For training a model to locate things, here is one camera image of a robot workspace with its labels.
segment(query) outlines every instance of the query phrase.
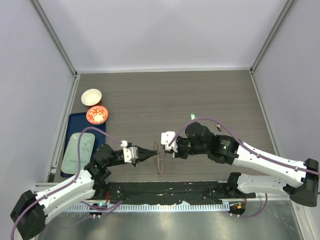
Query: bowl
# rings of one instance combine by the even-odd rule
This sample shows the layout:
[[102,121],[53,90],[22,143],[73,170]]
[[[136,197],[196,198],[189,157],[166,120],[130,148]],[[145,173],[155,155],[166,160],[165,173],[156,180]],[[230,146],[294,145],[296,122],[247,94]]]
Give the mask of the bowl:
[[106,122],[108,110],[104,106],[93,106],[86,112],[86,119],[93,125],[100,125]]
[[81,96],[81,102],[86,106],[97,105],[102,98],[102,93],[98,89],[89,89],[85,91]]

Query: blue tray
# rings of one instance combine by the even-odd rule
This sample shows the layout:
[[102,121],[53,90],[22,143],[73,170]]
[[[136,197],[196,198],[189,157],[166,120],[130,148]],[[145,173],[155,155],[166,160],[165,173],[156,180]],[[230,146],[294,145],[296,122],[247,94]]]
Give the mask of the blue tray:
[[[81,113],[73,113],[73,114],[69,115],[68,126],[66,128],[65,139],[64,139],[63,155],[66,152],[67,145],[68,145],[69,139],[72,134],[81,133],[82,130],[87,127],[95,127],[95,128],[100,129],[104,132],[106,131],[106,123],[101,124],[101,125],[93,125],[90,122],[88,122],[88,120],[86,118],[86,114],[87,114],[86,112],[81,112]],[[105,137],[105,135],[101,134],[100,132],[97,132],[94,130],[86,131],[86,133],[92,133],[95,136],[95,141],[94,141],[93,150],[92,150],[92,155],[93,155],[93,154],[95,154],[95,152],[97,151],[99,146],[106,143],[106,137]],[[62,171],[61,171],[60,175],[63,178],[69,178],[72,176],[72,175],[66,174]]]

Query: gray floor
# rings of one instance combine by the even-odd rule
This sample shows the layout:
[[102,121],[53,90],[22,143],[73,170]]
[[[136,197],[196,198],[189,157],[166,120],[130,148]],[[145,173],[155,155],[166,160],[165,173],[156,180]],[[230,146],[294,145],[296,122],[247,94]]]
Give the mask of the gray floor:
[[[178,131],[197,117],[215,117],[237,136],[263,151],[274,153],[249,71],[185,71],[82,74],[72,113],[86,112],[81,95],[87,89],[102,92],[102,105],[109,111],[107,133],[134,145],[153,149],[166,131]],[[214,124],[202,121],[212,131]],[[112,140],[107,140],[119,149]],[[163,175],[157,175],[154,159],[137,168],[132,165],[111,167],[111,182],[136,181],[210,181],[227,180],[231,172],[257,175],[258,172],[237,166],[217,164],[206,156],[187,160],[166,157]],[[55,182],[61,182],[58,169]]]
[[[257,213],[263,204],[248,201],[245,214]],[[264,213],[250,219],[211,211],[114,213],[101,219],[88,216],[87,212],[63,212],[37,240],[303,239],[291,201],[269,201]]]

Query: orange bowl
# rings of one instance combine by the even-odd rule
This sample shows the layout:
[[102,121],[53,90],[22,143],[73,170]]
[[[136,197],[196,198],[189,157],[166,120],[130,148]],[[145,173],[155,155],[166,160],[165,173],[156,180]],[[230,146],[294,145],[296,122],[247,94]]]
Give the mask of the orange bowl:
[[108,118],[108,110],[104,106],[93,106],[86,112],[86,119],[94,125],[103,124]]

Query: reflective floor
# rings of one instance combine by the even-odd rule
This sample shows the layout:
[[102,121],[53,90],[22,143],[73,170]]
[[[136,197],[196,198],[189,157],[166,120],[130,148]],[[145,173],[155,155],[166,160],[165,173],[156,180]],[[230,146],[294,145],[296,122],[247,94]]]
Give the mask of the reflective floor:
[[[247,203],[246,215],[262,201]],[[56,217],[37,240],[302,240],[290,201],[269,201],[258,217],[226,212],[114,213],[92,219],[87,212]]]

